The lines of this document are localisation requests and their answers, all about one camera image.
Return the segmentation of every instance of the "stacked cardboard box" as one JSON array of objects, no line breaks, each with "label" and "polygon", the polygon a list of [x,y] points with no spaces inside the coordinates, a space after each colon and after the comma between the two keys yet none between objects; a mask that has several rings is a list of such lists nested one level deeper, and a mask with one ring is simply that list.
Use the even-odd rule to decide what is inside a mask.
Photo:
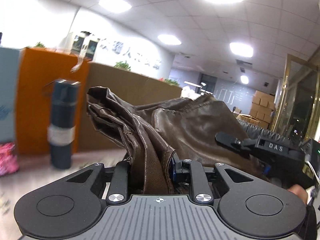
[{"label": "stacked cardboard box", "polygon": [[256,91],[252,98],[250,115],[260,120],[259,126],[267,129],[271,122],[271,112],[275,109],[275,97]]}]

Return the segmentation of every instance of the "green plant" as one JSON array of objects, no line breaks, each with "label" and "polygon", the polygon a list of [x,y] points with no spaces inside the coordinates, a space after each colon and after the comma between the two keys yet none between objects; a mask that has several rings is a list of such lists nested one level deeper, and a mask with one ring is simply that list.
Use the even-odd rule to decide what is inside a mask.
[{"label": "green plant", "polygon": [[42,44],[41,42],[37,42],[34,48],[45,48],[45,45]]},{"label": "green plant", "polygon": [[123,61],[118,61],[115,64],[115,68],[121,68],[127,71],[131,71],[131,67],[129,66],[129,64],[127,63],[127,61],[123,62]]},{"label": "green plant", "polygon": [[179,83],[177,81],[172,80],[170,78],[166,78],[164,82],[168,83],[169,85],[179,86]]}]

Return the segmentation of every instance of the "thermos lid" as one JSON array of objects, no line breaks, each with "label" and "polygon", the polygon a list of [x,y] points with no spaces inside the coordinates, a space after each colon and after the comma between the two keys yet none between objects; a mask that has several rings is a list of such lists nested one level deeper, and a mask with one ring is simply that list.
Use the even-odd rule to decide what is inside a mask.
[{"label": "thermos lid", "polygon": [[80,82],[56,79],[53,85],[52,103],[76,103]]}]

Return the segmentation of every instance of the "air vent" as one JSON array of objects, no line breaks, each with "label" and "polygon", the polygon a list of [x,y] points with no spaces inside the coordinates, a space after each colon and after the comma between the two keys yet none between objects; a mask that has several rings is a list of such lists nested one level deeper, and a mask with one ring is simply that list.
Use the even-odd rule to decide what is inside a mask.
[{"label": "air vent", "polygon": [[243,67],[246,67],[246,68],[252,68],[252,63],[250,63],[250,62],[246,62],[246,61],[243,61],[243,60],[236,59],[236,63],[239,66],[243,66]]}]

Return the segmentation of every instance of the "glass door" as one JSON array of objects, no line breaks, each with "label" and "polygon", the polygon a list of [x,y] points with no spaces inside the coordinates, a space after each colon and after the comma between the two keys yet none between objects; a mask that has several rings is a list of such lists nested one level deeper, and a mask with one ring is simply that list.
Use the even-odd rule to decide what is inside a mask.
[{"label": "glass door", "polygon": [[272,130],[300,141],[315,135],[316,114],[319,108],[319,72],[309,62],[288,54],[278,110]]}]

